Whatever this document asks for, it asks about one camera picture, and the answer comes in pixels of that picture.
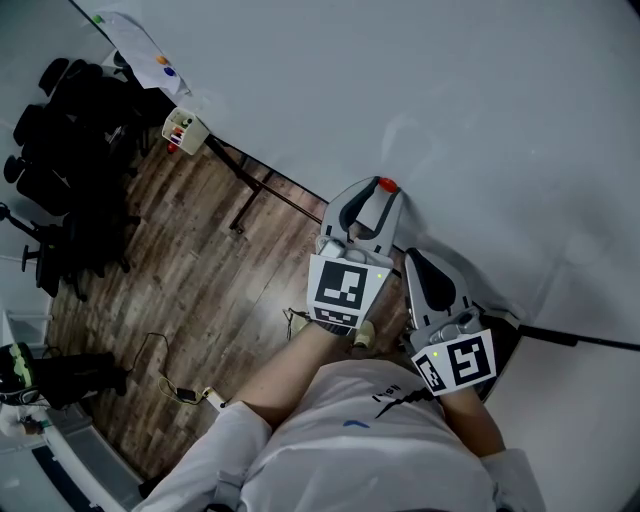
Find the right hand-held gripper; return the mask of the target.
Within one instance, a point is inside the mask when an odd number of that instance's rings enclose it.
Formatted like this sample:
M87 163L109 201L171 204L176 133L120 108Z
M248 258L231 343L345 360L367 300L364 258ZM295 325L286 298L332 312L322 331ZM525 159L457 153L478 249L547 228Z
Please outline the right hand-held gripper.
M404 277L405 350L426 389L439 397L494 378L492 333L482 325L463 275L445 259L410 248Z

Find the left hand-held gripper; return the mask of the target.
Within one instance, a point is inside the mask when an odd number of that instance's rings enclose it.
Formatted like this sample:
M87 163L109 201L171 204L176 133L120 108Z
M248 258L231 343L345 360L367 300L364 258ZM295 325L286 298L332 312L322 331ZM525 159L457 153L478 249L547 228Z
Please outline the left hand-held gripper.
M388 198L370 239L373 251L349 240L351 226L376 192L379 176L361 180L340 193L326 207L316 252L310 257L307 309L310 320L323 329L346 336L365 320L393 270L387 256L403 207L403 192Z

